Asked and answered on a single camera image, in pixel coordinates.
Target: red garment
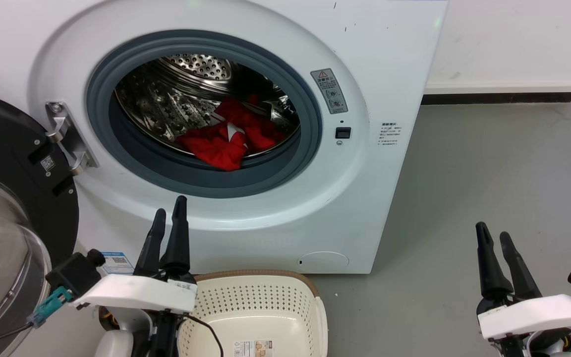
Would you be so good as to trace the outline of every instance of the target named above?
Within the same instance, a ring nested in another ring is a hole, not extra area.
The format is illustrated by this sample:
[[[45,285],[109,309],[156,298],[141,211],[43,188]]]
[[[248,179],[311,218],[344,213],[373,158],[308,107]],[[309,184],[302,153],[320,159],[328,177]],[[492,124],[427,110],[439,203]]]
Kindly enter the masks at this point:
[[[248,104],[257,103],[256,95],[248,99]],[[220,123],[189,130],[176,141],[218,169],[239,170],[246,152],[270,149],[285,138],[268,116],[251,111],[236,99],[225,99],[214,114],[212,118]]]

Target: laundry basket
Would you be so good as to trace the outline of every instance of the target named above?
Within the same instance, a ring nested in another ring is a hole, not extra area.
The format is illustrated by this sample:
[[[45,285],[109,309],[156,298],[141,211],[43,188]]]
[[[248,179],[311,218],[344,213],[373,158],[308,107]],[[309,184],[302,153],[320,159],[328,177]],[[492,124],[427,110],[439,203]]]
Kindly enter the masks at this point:
[[[227,357],[326,357],[327,317],[316,287],[301,274],[241,270],[196,276],[192,315],[213,327]],[[218,357],[208,328],[186,320],[182,357]]]

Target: door hinge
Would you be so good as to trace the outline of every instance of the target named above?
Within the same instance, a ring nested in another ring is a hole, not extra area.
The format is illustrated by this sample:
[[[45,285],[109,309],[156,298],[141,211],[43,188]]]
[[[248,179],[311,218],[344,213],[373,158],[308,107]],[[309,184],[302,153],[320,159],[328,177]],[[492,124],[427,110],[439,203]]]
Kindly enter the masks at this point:
[[[70,111],[63,102],[47,102],[46,113],[52,124],[52,131],[46,133],[48,140],[59,145],[70,164],[73,176],[79,175],[87,167],[98,167],[87,145],[72,123]]]

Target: black cable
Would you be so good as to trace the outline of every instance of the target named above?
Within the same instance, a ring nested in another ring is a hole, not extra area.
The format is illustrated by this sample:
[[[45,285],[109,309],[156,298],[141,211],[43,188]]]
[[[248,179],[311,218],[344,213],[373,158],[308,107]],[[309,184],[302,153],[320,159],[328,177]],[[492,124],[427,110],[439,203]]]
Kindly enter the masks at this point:
[[[6,338],[6,337],[8,337],[8,336],[16,335],[16,334],[18,334],[19,332],[22,332],[23,330],[27,330],[27,329],[30,328],[30,327],[32,327],[32,323],[31,323],[31,322],[26,323],[25,325],[23,325],[22,327],[20,327],[20,328],[18,328],[18,329],[16,329],[16,330],[12,330],[12,331],[10,331],[10,332],[6,332],[6,333],[3,334],[3,335],[0,335],[0,339],[4,339],[4,338]]]
[[[217,346],[220,346],[220,357],[224,357],[224,348],[222,347],[222,343],[220,343],[220,339],[217,338],[217,334],[215,334],[215,330],[213,330],[211,325],[209,325],[208,323],[200,320],[199,318],[193,317],[191,315],[186,315],[186,317],[192,319],[193,321],[199,323],[200,325],[204,325],[204,326],[208,327],[208,329],[211,330],[211,334],[213,334],[213,337],[215,337],[215,341],[217,342]]]

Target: screw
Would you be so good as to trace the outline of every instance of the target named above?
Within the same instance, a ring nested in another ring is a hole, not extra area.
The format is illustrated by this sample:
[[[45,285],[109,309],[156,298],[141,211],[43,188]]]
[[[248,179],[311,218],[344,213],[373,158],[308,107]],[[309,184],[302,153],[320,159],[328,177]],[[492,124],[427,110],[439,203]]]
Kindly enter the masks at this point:
[[[59,103],[52,103],[50,104],[50,109],[52,109],[54,113],[61,113],[63,106],[61,106]]]

